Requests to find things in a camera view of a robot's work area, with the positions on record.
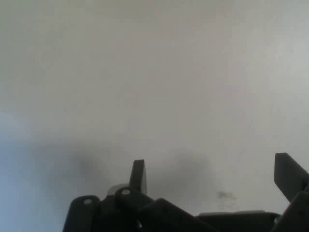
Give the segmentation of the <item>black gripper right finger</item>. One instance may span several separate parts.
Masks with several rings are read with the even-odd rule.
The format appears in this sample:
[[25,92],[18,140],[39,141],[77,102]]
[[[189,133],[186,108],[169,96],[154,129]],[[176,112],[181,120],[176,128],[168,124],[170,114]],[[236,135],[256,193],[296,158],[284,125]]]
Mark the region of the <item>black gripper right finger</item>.
[[309,173],[289,154],[275,154],[274,182],[288,207],[278,219],[275,232],[307,232],[309,230]]

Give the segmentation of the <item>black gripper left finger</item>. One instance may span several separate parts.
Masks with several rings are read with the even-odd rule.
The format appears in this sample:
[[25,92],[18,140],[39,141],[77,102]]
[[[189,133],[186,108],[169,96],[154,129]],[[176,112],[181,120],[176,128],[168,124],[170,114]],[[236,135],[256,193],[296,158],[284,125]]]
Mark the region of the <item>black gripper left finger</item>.
[[65,232],[215,232],[172,203],[146,194],[145,161],[135,160],[128,184],[103,200],[95,195],[74,199],[69,207]]

